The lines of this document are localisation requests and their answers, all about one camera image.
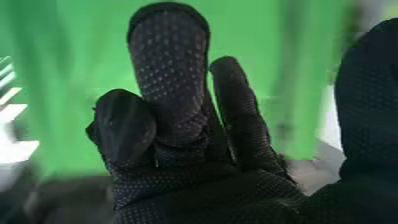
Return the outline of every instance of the green wall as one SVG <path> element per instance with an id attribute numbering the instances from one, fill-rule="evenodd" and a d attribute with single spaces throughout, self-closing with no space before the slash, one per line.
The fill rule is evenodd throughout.
<path id="1" fill-rule="evenodd" d="M 0 56 L 14 58 L 44 176 L 104 171 L 83 128 L 97 96 L 111 88 L 136 92 L 124 36 L 129 16 L 149 2 L 0 0 Z M 223 55 L 239 59 L 275 149 L 309 159 L 348 1 L 181 2 L 195 6 L 211 24 L 209 59 Z M 278 134 L 285 126 L 287 137 Z"/>

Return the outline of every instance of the black glove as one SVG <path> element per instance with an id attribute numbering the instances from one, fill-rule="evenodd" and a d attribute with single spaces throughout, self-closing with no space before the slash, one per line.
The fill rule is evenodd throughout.
<path id="1" fill-rule="evenodd" d="M 396 21 L 380 27 L 396 37 L 390 31 Z M 127 47 L 141 98 L 124 90 L 111 90 L 97 100 L 86 128 L 113 177 L 115 223 L 398 223 L 390 213 L 390 208 L 398 208 L 394 192 L 385 191 L 396 182 L 385 168 L 372 176 L 355 168 L 342 169 L 340 182 L 309 199 L 301 195 L 269 148 L 255 97 L 230 57 L 218 59 L 209 67 L 220 125 L 205 89 L 207 42 L 207 24 L 186 5 L 161 3 L 138 10 L 129 23 Z M 348 54 L 344 61 L 360 68 L 356 54 L 362 52 Z M 344 73 L 349 72 L 340 69 L 340 92 L 340 86 L 349 86 Z M 351 110 L 346 113 L 339 109 L 342 145 Z M 360 138 L 353 140 L 356 144 L 362 142 Z M 365 160 L 369 165 L 385 159 L 360 156 L 376 153 L 371 148 L 346 152 L 351 164 L 360 158 L 372 158 Z M 364 187 L 362 183 L 378 184 L 378 188 Z M 374 193 L 390 198 L 378 200 Z M 378 212 L 374 203 L 383 208 Z"/>

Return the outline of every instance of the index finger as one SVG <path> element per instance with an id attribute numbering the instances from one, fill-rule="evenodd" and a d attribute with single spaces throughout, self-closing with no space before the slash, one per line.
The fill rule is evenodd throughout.
<path id="1" fill-rule="evenodd" d="M 207 23 L 191 7 L 159 3 L 138 10 L 129 22 L 129 54 L 141 98 L 157 122 L 156 139 L 166 146 L 157 154 L 172 163 L 204 160 L 207 42 Z"/>

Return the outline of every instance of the dotted grip pattern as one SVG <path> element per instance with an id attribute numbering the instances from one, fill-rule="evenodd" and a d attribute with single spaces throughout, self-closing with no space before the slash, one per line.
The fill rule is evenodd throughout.
<path id="1" fill-rule="evenodd" d="M 394 140 L 381 145 L 390 146 L 387 149 L 372 144 L 380 139 L 388 140 L 376 133 L 392 133 L 396 127 L 385 129 L 383 126 L 371 126 L 365 129 L 369 135 L 364 135 L 362 129 L 351 130 L 351 120 L 358 120 L 364 126 L 371 124 L 364 120 L 364 111 L 372 110 L 374 105 L 356 109 L 344 104 L 349 99 L 349 105 L 355 105 L 362 96 L 367 96 L 365 101 L 388 99 L 381 94 L 372 95 L 378 93 L 365 95 L 365 89 L 360 89 L 365 85 L 371 87 L 374 82 L 374 78 L 364 78 L 362 75 L 374 73 L 369 74 L 367 69 L 360 70 L 356 58 L 367 58 L 374 53 L 367 46 L 380 40 L 388 41 L 396 49 L 392 40 L 398 21 L 385 22 L 369 32 L 342 60 L 335 91 L 348 165 L 342 167 L 340 181 L 305 198 L 287 178 L 266 172 L 262 168 L 241 171 L 232 164 L 205 161 L 202 149 L 211 146 L 213 132 L 207 122 L 216 120 L 209 116 L 213 108 L 207 105 L 211 100 L 205 91 L 207 26 L 205 22 L 197 22 L 200 18 L 191 14 L 189 7 L 156 4 L 149 9 L 140 10 L 133 17 L 127 42 L 141 102 L 152 110 L 157 127 L 150 149 L 161 160 L 154 167 L 150 159 L 143 160 L 143 163 L 117 162 L 110 161 L 106 153 L 102 154 L 115 179 L 115 223 L 398 223 L 398 178 L 396 172 L 390 172 L 398 167 Z M 387 40 L 380 39 L 385 37 L 383 32 L 392 36 Z M 390 49 L 383 50 L 388 50 L 387 55 L 378 54 L 378 58 L 369 57 L 365 62 L 378 68 L 376 74 L 383 81 L 378 79 L 376 82 L 388 82 L 385 94 L 394 96 L 396 60 L 387 58 L 392 55 Z M 398 112 L 390 106 L 392 101 L 387 103 L 387 111 Z M 255 148 L 252 150 L 261 157 L 266 155 Z M 387 154 L 378 155 L 378 150 L 387 150 Z M 378 168 L 376 173 L 356 169 L 364 167 L 362 164 Z"/>

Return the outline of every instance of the white light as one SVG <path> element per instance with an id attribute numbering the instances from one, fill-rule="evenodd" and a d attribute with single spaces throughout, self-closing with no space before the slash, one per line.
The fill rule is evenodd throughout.
<path id="1" fill-rule="evenodd" d="M 26 104 L 8 104 L 3 108 L 3 110 L 0 111 L 0 121 L 8 123 L 17 115 L 21 114 L 24 108 L 26 108 Z"/>
<path id="2" fill-rule="evenodd" d="M 10 88 L 8 92 L 5 93 L 5 95 L 0 98 L 0 105 L 3 105 L 6 103 L 6 101 L 10 100 L 10 98 L 14 97 L 14 95 L 17 94 L 19 91 L 21 91 L 21 88 Z"/>
<path id="3" fill-rule="evenodd" d="M 0 77 L 5 76 L 14 70 L 14 66 L 8 64 L 5 68 L 0 70 Z"/>
<path id="4" fill-rule="evenodd" d="M 1 143 L 0 164 L 17 163 L 28 160 L 38 147 L 38 141 L 19 141 L 12 144 Z"/>
<path id="5" fill-rule="evenodd" d="M 5 78 L 0 80 L 0 88 L 10 83 L 14 78 L 15 78 L 15 73 L 10 72 L 8 75 L 5 76 Z"/>

